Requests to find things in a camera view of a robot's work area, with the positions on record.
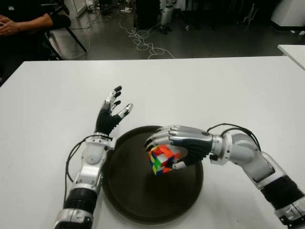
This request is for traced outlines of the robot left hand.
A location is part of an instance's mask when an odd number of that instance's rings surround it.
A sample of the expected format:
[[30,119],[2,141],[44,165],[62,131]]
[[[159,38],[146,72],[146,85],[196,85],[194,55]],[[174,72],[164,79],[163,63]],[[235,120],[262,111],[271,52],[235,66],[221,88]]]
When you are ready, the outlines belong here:
[[94,130],[95,133],[109,135],[120,121],[132,111],[133,104],[127,104],[120,112],[112,114],[113,110],[121,103],[120,100],[116,100],[121,93],[122,86],[117,86],[110,91],[106,99],[103,101],[97,116]]

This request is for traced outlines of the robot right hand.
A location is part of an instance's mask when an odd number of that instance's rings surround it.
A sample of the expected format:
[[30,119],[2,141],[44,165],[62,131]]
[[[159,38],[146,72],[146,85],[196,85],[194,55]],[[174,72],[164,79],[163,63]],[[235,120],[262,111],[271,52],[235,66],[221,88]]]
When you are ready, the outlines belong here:
[[168,167],[179,170],[202,161],[212,150],[213,135],[197,128],[172,125],[160,127],[148,137],[146,151],[161,145],[171,145],[187,150],[187,155]]

